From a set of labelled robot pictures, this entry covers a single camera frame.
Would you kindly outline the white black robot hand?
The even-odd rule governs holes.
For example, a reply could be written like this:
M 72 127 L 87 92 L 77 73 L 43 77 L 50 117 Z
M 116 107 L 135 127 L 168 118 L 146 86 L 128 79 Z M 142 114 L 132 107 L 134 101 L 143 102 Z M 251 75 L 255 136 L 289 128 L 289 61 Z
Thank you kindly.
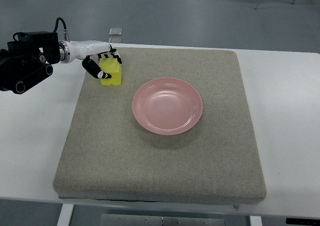
M 122 59 L 108 42 L 87 41 L 59 41 L 60 63 L 71 63 L 75 59 L 82 61 L 83 68 L 96 79 L 111 79 L 113 76 L 100 67 L 102 58 L 114 58 L 119 64 Z

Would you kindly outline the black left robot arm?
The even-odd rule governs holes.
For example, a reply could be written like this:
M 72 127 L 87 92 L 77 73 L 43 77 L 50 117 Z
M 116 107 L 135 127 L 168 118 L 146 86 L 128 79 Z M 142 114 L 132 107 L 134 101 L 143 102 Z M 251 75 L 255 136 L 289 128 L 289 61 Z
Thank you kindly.
M 23 94 L 53 74 L 60 61 L 56 32 L 17 32 L 0 50 L 0 90 Z

